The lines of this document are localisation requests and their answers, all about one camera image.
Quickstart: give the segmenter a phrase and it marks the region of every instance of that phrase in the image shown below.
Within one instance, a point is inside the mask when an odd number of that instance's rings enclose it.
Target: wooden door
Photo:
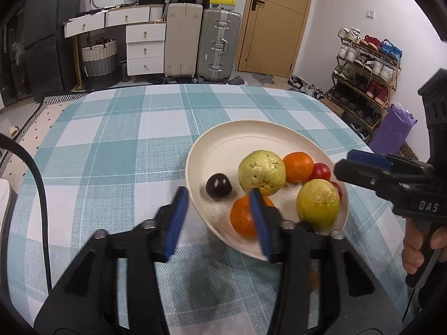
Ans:
[[[289,77],[310,0],[251,0],[238,70]]]

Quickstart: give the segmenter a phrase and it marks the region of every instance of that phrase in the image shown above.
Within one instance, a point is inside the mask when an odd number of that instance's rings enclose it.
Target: silver suitcase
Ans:
[[[168,6],[165,38],[165,77],[195,76],[202,5]]]
[[[198,45],[197,77],[226,83],[233,71],[241,14],[225,9],[203,10]]]

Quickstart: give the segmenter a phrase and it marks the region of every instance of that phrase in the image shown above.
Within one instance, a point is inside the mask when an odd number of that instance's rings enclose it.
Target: black refrigerator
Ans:
[[[79,13],[80,0],[26,0],[23,29],[25,63],[37,102],[45,93],[69,92],[76,84],[73,42],[63,23]]]

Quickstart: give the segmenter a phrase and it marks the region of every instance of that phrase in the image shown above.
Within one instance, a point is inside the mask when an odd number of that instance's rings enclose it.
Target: plate rim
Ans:
[[[203,222],[206,224],[206,226],[211,230],[211,232],[213,232],[213,233],[216,235],[216,237],[217,237],[218,239],[220,239],[221,241],[223,241],[227,246],[229,246],[229,247],[233,248],[234,250],[236,250],[236,251],[238,251],[238,252],[240,252],[240,253],[242,253],[242,254],[244,254],[244,255],[247,255],[247,256],[249,256],[249,257],[251,257],[251,258],[255,258],[255,259],[259,259],[259,260],[262,260],[262,261],[266,261],[266,262],[267,262],[267,261],[268,261],[268,260],[267,260],[267,257],[265,257],[264,255],[258,256],[258,255],[254,255],[253,253],[248,252],[248,251],[246,251],[246,250],[241,250],[241,249],[236,249],[236,248],[234,248],[234,247],[229,243],[229,241],[227,241],[224,237],[222,237],[222,236],[220,235],[220,233],[219,233],[216,229],[214,229],[214,227],[213,227],[211,224],[209,224],[209,222],[208,222],[207,220],[205,220],[205,219],[203,218],[203,216],[199,213],[199,211],[198,211],[198,209],[197,209],[197,205],[196,205],[196,202],[195,202],[193,196],[191,195],[191,187],[190,187],[190,185],[189,185],[189,179],[188,179],[188,165],[189,165],[189,158],[191,157],[191,152],[193,152],[194,147],[196,146],[197,142],[202,138],[202,136],[204,136],[205,134],[207,134],[208,132],[210,132],[210,131],[213,130],[214,128],[217,128],[217,127],[219,127],[219,126],[223,126],[223,125],[227,125],[227,124],[229,124],[229,123],[234,123],[234,122],[262,122],[262,123],[267,123],[267,124],[270,124],[270,125],[274,125],[274,126],[279,126],[279,127],[285,128],[285,129],[287,129],[287,130],[289,130],[289,131],[292,131],[292,132],[295,133],[295,134],[300,135],[302,138],[306,139],[307,141],[309,141],[309,142],[312,143],[313,145],[316,145],[316,146],[317,146],[317,147],[318,147],[318,148],[319,148],[319,149],[326,155],[326,157],[327,157],[332,163],[334,163],[334,162],[331,160],[331,158],[329,157],[329,155],[328,155],[328,154],[327,154],[327,153],[326,153],[320,146],[318,146],[316,143],[314,143],[314,141],[312,141],[312,140],[310,140],[309,138],[305,137],[305,135],[302,135],[301,133],[296,132],[295,130],[292,130],[291,128],[289,128],[289,127],[287,127],[287,126],[279,125],[279,124],[277,124],[277,123],[269,122],[269,121],[260,121],[260,120],[258,120],[258,119],[235,119],[234,121],[227,121],[227,122],[219,123],[218,125],[213,126],[213,127],[209,128],[208,130],[206,130],[204,133],[202,133],[202,134],[201,134],[201,135],[194,141],[193,145],[192,145],[191,148],[189,149],[188,157],[187,157],[187,159],[186,159],[186,165],[185,165],[185,181],[186,181],[186,188],[188,189],[189,199],[190,199],[191,202],[193,203],[194,209],[196,210],[197,214],[199,214],[200,218],[203,220]],[[347,225],[347,223],[348,223],[348,219],[349,219],[349,195],[348,195],[348,190],[347,190],[347,188],[346,188],[346,186],[345,186],[345,183],[343,183],[343,186],[345,187],[345,189],[346,189],[346,194],[347,194],[347,195],[346,195],[346,200],[347,200],[347,212],[346,212],[346,218],[345,218],[345,221],[344,221],[344,223],[343,223],[343,227],[341,228],[341,231],[342,231],[342,232],[345,230],[346,225]]]

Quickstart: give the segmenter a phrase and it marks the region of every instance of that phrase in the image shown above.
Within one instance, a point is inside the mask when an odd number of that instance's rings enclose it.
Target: laundry basket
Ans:
[[[82,60],[89,89],[105,89],[119,82],[116,40],[97,39],[95,45],[82,48]]]

